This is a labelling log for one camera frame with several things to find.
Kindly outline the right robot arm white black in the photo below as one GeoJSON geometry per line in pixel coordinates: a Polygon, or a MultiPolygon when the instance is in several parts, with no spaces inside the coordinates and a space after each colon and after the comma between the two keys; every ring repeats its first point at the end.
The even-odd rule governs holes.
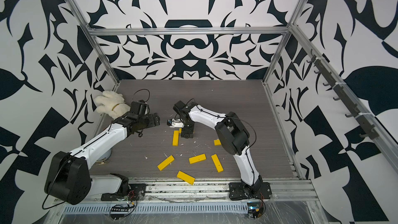
{"type": "Polygon", "coordinates": [[[196,123],[215,130],[221,146],[227,153],[233,155],[244,187],[253,195],[260,190],[263,180],[251,157],[250,134],[234,112],[217,113],[196,102],[182,101],[178,101],[173,110],[179,118],[168,120],[168,126],[181,128],[180,136],[186,139],[193,138],[196,123]]]}

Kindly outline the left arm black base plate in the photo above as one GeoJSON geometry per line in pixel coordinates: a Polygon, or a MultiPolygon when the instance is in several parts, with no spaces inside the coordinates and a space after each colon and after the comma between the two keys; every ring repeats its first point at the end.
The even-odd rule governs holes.
{"type": "Polygon", "coordinates": [[[124,185],[122,189],[113,194],[102,194],[101,201],[138,201],[145,196],[147,184],[124,185]]]}

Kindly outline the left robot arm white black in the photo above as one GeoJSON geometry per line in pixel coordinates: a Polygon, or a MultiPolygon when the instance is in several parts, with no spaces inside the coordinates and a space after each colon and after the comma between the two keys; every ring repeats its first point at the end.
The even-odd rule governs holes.
{"type": "Polygon", "coordinates": [[[132,102],[130,110],[113,120],[100,134],[70,152],[60,151],[51,160],[44,192],[66,203],[76,205],[86,197],[111,194],[126,196],[129,180],[120,174],[92,176],[90,169],[116,144],[134,133],[159,126],[160,117],[151,113],[149,105],[132,102]]]}

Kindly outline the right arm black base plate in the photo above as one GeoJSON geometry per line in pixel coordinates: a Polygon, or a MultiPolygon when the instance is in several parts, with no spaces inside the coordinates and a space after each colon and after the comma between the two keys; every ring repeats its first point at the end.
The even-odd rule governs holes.
{"type": "Polygon", "coordinates": [[[229,183],[229,198],[232,201],[249,199],[270,199],[272,195],[271,186],[268,182],[263,182],[257,192],[254,192],[243,182],[229,183]]]}

